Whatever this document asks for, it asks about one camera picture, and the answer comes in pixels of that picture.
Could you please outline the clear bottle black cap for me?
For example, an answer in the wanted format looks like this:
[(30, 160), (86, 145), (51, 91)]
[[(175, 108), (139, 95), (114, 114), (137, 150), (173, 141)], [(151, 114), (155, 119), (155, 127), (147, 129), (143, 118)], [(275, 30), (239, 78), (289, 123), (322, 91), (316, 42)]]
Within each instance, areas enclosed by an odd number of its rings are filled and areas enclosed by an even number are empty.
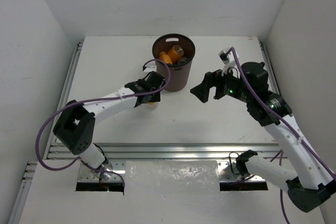
[(177, 61), (177, 65), (182, 65), (185, 64), (189, 61), (188, 57), (181, 57), (178, 61)]

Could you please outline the clear bottle yellow cap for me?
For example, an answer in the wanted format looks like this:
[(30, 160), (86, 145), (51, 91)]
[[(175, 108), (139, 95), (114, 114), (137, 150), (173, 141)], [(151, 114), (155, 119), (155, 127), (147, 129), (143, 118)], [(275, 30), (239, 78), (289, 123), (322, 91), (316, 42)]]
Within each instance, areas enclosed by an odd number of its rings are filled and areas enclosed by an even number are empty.
[(158, 105), (159, 105), (158, 102), (149, 102), (145, 105), (145, 107), (150, 111), (154, 111), (157, 109)]

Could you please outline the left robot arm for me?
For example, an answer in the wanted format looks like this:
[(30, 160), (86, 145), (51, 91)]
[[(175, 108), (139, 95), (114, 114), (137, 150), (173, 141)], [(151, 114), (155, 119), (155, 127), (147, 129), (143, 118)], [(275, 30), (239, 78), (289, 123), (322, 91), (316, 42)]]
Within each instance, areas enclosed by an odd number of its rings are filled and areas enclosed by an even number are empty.
[(143, 79), (127, 83), (102, 101), (68, 102), (53, 128), (53, 134), (70, 152), (98, 172), (112, 171), (108, 159), (93, 144), (95, 126), (113, 115), (150, 102), (159, 102), (157, 91), (164, 86), (164, 78), (152, 71)]

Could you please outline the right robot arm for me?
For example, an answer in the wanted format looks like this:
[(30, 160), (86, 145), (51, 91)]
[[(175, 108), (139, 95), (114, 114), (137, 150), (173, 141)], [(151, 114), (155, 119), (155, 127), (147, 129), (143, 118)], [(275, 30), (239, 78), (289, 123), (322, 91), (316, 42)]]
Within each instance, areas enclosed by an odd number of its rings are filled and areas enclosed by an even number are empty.
[(207, 72), (203, 81), (190, 90), (201, 102), (206, 103), (209, 90), (214, 87), (215, 100), (228, 95), (246, 103), (247, 112), (279, 144), (293, 170), (280, 167), (262, 158), (257, 152), (248, 150), (236, 157), (235, 168), (242, 177), (257, 175), (282, 189), (292, 203), (303, 212), (310, 212), (335, 193), (335, 181), (305, 146), (308, 141), (297, 130), (292, 110), (282, 96), (268, 89), (268, 72), (264, 63), (247, 62), (242, 71), (258, 95), (255, 98), (242, 77), (235, 77), (228, 69)]

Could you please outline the orange bottle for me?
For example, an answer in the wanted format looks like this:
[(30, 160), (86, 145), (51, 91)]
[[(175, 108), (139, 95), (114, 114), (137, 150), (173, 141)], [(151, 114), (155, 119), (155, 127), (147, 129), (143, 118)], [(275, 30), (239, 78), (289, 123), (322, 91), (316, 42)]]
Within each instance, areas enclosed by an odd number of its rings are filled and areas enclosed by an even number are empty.
[(184, 55), (184, 50), (179, 45), (174, 45), (167, 53), (171, 58), (172, 63), (176, 63), (179, 61), (180, 58)]
[(167, 65), (173, 64), (171, 57), (164, 51), (159, 53), (159, 59)]

